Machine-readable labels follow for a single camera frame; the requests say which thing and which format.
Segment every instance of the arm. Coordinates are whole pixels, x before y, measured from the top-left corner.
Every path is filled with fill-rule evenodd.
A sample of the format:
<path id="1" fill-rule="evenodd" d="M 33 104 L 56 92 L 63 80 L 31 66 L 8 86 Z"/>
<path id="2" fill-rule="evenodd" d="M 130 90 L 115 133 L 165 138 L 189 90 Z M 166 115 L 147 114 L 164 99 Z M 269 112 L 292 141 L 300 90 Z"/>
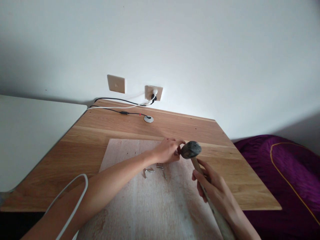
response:
<path id="1" fill-rule="evenodd" d="M 152 151 L 146 151 L 122 161 L 90 178 L 81 204 L 61 239 L 72 239 L 89 219 L 100 212 L 122 187 L 144 168 L 154 163 L 179 160 L 179 149 L 182 143 L 185 144 L 182 140 L 165 138 Z M 81 184 L 57 201 L 22 239 L 56 239 L 78 202 L 83 189 L 84 184 Z"/>
<path id="2" fill-rule="evenodd" d="M 199 195 L 203 197 L 204 202 L 207 202 L 207 199 L 199 182 L 206 189 L 213 205 L 228 221 L 238 239 L 261 240 L 257 231 L 240 209 L 239 204 L 232 195 L 223 177 L 214 171 L 206 162 L 199 159 L 198 162 L 205 168 L 202 170 L 205 176 L 200 174 L 197 170 L 193 170 L 192 180 L 198 180 L 198 192 Z"/>

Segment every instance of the light switch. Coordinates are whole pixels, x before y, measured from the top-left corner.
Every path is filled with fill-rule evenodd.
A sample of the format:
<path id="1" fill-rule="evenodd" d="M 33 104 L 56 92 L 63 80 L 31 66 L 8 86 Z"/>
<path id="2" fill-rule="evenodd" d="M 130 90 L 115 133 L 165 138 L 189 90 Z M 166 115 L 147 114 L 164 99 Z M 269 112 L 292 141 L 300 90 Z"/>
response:
<path id="1" fill-rule="evenodd" d="M 107 75 L 109 90 L 114 92 L 126 93 L 126 79 L 113 75 Z"/>

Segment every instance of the bed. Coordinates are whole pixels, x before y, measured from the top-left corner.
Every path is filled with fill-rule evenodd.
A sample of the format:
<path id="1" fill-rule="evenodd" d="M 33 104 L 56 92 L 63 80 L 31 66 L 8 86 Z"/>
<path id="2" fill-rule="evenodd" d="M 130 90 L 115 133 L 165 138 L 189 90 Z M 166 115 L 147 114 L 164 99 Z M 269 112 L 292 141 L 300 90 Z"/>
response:
<path id="1" fill-rule="evenodd" d="M 281 211 L 245 211 L 262 239 L 320 239 L 320 157 L 285 138 L 235 143 L 275 196 Z"/>

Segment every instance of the beige switch plate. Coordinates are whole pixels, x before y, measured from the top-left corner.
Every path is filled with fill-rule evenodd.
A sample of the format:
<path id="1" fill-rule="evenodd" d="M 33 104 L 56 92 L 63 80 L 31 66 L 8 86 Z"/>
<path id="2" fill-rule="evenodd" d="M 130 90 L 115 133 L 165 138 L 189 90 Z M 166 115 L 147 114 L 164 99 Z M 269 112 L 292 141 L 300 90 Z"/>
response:
<path id="1" fill-rule="evenodd" d="M 110 91 L 126 93 L 126 79 L 109 74 L 107 78 Z"/>
<path id="2" fill-rule="evenodd" d="M 145 86 L 145 98 L 146 99 L 151 100 L 152 91 L 155 88 L 158 89 L 157 101 L 160 101 L 163 88 L 162 87 L 156 87 L 156 86 Z"/>

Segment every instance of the white charging cable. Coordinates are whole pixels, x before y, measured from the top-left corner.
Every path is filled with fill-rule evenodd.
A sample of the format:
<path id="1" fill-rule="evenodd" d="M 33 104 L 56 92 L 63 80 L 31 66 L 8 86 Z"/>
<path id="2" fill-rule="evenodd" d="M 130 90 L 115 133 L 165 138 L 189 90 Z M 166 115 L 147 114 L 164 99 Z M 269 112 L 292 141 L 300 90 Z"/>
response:
<path id="1" fill-rule="evenodd" d="M 74 180 L 76 180 L 78 177 L 81 177 L 81 176 L 84 177 L 84 180 L 85 180 L 85 182 L 86 182 L 86 186 L 84 187 L 84 190 L 83 190 L 83 192 L 82 192 L 82 194 L 81 194 L 81 196 L 80 196 L 80 198 L 79 198 L 79 200 L 78 200 L 78 202 L 77 202 L 77 205 L 74 207 L 73 212 L 71 213 L 70 217 L 68 218 L 66 224 L 63 226 L 63 228 L 62 228 L 62 230 L 60 231 L 59 235 L 57 236 L 56 240 L 59 240 L 59 239 L 61 238 L 61 236 L 63 235 L 64 231 L 67 229 L 69 223 L 71 222 L 74 214 L 76 213 L 76 211 L 77 211 L 77 209 L 78 209 L 78 207 L 79 207 L 79 205 L 80 205 L 80 203 L 81 203 L 81 201 L 82 201 L 82 199 L 83 199 L 84 194 L 85 194 L 86 191 L 87 191 L 87 188 L 88 188 L 88 177 L 87 177 L 87 175 L 83 173 L 83 174 L 80 174 L 80 175 L 78 175 L 77 177 L 75 177 L 75 178 L 58 194 L 58 196 L 56 196 L 56 198 L 53 200 L 53 202 L 50 204 L 50 206 L 48 207 L 47 211 L 45 212 L 45 214 L 46 214 L 46 213 L 50 210 L 50 208 L 52 207 L 52 205 L 54 204 L 54 202 L 58 199 L 58 197 L 64 192 L 64 190 L 66 190 L 67 187 L 69 187 L 70 184 L 74 182 Z"/>
<path id="2" fill-rule="evenodd" d="M 88 108 L 87 110 L 89 110 L 89 109 L 94 109 L 94 108 L 105 108 L 105 109 L 110 109 L 110 108 L 133 108 L 133 107 L 137 107 L 137 106 L 141 106 L 141 105 L 145 105 L 145 104 L 148 106 L 148 105 L 151 105 L 150 102 L 156 98 L 157 93 L 158 93 L 158 89 L 156 89 L 156 88 L 153 89 L 153 90 L 152 90 L 152 93 L 153 93 L 154 97 L 153 97 L 151 100 L 149 100 L 148 102 L 136 104 L 136 105 L 131 106 L 131 107 L 91 107 L 91 108 Z"/>

